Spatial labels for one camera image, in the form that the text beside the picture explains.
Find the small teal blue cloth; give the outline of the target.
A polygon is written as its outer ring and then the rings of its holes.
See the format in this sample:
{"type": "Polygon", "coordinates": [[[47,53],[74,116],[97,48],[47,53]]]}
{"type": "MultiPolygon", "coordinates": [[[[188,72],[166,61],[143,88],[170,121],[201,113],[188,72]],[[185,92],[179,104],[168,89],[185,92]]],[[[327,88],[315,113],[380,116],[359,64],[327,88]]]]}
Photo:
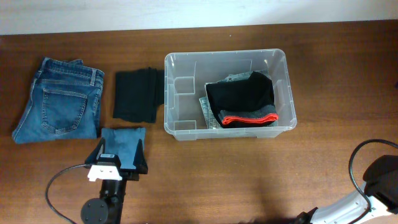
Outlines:
{"type": "Polygon", "coordinates": [[[133,164],[139,140],[144,144],[145,128],[109,129],[101,130],[101,137],[105,139],[105,154],[115,154],[119,157],[122,169],[136,169],[133,164]]]}

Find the black cloth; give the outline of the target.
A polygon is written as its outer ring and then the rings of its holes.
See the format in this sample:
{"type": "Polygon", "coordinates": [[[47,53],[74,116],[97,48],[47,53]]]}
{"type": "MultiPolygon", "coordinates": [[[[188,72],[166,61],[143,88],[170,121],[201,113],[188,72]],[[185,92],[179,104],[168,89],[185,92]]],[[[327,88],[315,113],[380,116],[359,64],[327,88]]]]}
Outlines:
{"type": "Polygon", "coordinates": [[[164,104],[164,71],[142,68],[116,73],[113,117],[132,123],[155,123],[164,104]]]}

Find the black shorts red waistband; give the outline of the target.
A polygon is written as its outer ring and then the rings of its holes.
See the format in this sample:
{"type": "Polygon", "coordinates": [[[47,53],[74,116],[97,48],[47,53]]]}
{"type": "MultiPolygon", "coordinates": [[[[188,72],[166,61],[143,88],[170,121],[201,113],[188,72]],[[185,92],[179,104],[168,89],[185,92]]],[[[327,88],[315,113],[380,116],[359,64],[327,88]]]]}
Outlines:
{"type": "Polygon", "coordinates": [[[228,75],[206,84],[205,90],[210,112],[222,128],[256,128],[279,120],[265,70],[228,75]]]}

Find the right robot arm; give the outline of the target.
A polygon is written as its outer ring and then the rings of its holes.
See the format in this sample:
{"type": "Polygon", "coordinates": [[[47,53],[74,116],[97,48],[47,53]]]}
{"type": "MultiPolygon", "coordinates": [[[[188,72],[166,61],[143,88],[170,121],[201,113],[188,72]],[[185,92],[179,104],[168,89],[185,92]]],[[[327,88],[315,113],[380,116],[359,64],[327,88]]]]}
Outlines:
{"type": "Polygon", "coordinates": [[[327,207],[302,212],[294,223],[346,224],[364,223],[377,217],[397,214],[397,156],[376,159],[363,175],[360,187],[366,198],[356,190],[327,207]]]}

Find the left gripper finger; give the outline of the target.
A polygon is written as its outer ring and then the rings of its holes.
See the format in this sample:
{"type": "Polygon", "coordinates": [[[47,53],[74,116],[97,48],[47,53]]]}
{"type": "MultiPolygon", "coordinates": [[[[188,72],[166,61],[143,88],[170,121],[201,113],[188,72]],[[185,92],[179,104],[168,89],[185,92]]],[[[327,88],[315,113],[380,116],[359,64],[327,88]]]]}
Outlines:
{"type": "Polygon", "coordinates": [[[144,145],[142,139],[139,139],[137,143],[136,153],[134,156],[133,165],[136,167],[135,171],[138,174],[147,174],[148,173],[148,166],[146,159],[144,157],[144,145]]]}
{"type": "Polygon", "coordinates": [[[85,165],[96,164],[100,155],[103,153],[104,149],[105,149],[105,139],[101,138],[95,149],[85,159],[85,165]]]}

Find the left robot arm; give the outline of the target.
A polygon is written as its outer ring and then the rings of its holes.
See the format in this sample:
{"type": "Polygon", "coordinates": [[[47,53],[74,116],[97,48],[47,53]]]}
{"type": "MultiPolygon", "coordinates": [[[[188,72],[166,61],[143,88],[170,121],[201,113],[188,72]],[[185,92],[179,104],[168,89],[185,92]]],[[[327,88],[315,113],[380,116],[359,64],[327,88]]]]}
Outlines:
{"type": "Polygon", "coordinates": [[[83,223],[121,222],[127,182],[138,181],[141,174],[148,173],[142,140],[138,140],[132,156],[132,169],[122,167],[122,158],[118,153],[106,152],[106,141],[103,138],[86,158],[85,167],[89,168],[89,181],[101,180],[102,184],[99,197],[89,199],[81,208],[83,223]]]}

